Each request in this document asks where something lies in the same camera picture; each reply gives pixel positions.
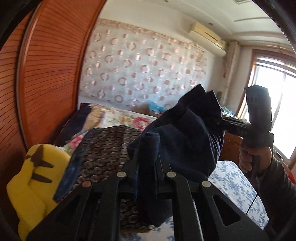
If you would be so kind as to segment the person's right hand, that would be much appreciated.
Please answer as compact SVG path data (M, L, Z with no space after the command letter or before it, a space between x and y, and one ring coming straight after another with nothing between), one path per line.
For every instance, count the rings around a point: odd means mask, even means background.
M260 156L259 167L257 168L258 174L262 174L271 164L273 154L270 147L251 148L248 147L243 139L239 148L239 167L247 173L252 171L255 165L252 165L253 157Z

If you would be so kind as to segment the grey sleeved right forearm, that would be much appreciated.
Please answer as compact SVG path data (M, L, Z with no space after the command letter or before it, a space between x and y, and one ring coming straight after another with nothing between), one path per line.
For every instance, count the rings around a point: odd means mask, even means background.
M259 197L269 218L264 231L270 240L295 240L295 186L282 164L273 159L256 177Z

